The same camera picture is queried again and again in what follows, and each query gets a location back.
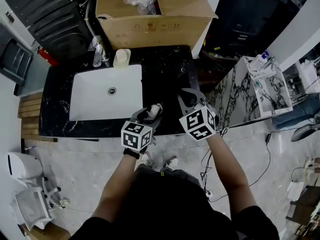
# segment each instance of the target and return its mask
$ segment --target forearm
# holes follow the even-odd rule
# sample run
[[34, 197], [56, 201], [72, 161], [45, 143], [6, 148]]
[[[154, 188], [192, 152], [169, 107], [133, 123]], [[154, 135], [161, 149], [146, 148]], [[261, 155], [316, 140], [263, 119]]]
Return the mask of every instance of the forearm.
[[100, 201], [103, 199], [123, 199], [128, 193], [135, 172], [137, 159], [124, 155], [119, 165], [105, 184]]
[[247, 185], [248, 180], [241, 165], [219, 133], [206, 139], [218, 176], [228, 192], [238, 186]]
[[103, 188], [101, 198], [92, 217], [113, 222], [127, 195], [134, 177], [137, 159], [124, 155], [114, 173]]

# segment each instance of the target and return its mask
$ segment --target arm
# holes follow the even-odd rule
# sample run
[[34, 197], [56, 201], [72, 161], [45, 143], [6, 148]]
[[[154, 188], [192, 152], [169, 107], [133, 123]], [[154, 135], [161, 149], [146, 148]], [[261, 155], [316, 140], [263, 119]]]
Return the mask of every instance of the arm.
[[216, 171], [229, 197], [231, 216], [247, 207], [256, 206], [246, 174], [220, 134], [207, 138], [207, 142]]
[[112, 223], [127, 195], [134, 176], [137, 159], [124, 155], [114, 173], [104, 186], [97, 208], [92, 217], [99, 217]]

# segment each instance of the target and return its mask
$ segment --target black wristband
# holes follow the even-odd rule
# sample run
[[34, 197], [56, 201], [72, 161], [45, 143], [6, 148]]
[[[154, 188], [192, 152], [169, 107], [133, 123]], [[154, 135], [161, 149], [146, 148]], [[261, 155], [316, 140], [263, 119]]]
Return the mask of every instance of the black wristband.
[[132, 151], [132, 150], [129, 149], [129, 148], [125, 148], [124, 151], [123, 151], [123, 154], [124, 154], [124, 155], [132, 156], [132, 157], [134, 157], [134, 158], [137, 159], [137, 160], [140, 158], [140, 154], [139, 154], [139, 153], [136, 153], [136, 152]]

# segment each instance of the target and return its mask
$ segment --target white bottle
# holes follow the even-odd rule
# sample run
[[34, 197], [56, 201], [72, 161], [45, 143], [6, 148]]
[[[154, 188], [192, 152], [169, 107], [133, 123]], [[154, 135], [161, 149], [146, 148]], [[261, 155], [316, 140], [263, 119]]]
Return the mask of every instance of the white bottle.
[[113, 61], [113, 67], [115, 68], [127, 67], [129, 65], [130, 56], [131, 56], [130, 49], [117, 50], [115, 53], [114, 61]]
[[268, 62], [267, 55], [269, 55], [267, 52], [263, 54], [258, 54], [251, 62], [250, 67], [252, 70], [257, 70], [264, 64]]

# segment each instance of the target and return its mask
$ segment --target black marble countertop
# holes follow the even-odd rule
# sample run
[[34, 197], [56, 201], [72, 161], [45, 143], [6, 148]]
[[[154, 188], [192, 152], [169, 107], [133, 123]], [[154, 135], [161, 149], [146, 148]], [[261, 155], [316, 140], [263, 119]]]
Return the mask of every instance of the black marble countertop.
[[[49, 69], [41, 102], [39, 135], [68, 138], [120, 137], [129, 118], [70, 121], [70, 101], [74, 76], [89, 70], [94, 52], [52, 66]], [[142, 66], [143, 107], [163, 103], [163, 119], [155, 135], [184, 133], [179, 118], [182, 112], [177, 93], [181, 88], [199, 89], [197, 72], [189, 46], [157, 46], [131, 49], [129, 64]]]

